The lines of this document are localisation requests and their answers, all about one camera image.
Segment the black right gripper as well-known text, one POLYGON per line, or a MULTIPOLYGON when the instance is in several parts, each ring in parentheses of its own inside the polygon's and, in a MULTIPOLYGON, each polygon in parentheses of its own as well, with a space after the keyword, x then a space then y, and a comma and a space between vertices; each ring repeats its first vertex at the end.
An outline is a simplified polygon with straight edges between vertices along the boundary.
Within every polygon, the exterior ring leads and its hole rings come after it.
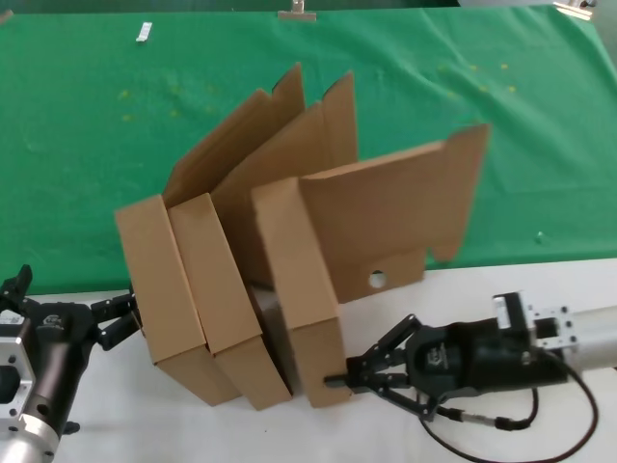
POLYGON ((502 334, 494 321, 420 327, 410 314, 361 356, 348 358, 347 374, 327 376, 324 384, 374 394, 432 421, 440 409, 436 399, 533 388, 534 370, 523 363, 528 350, 526 341, 502 334), (414 388, 434 399, 420 402, 399 393, 414 388))

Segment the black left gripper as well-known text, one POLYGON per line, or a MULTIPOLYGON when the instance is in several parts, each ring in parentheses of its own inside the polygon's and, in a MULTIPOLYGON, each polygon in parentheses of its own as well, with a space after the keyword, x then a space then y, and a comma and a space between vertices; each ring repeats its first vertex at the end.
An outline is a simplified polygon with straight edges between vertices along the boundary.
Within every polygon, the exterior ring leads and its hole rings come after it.
POLYGON ((27 301, 31 266, 23 264, 15 277, 1 285, 1 311, 21 312, 32 324, 35 374, 33 391, 24 413, 47 424, 61 437, 88 366, 94 344, 112 350, 143 323, 133 292, 91 305, 27 301), (104 328, 96 325, 111 321, 104 328))

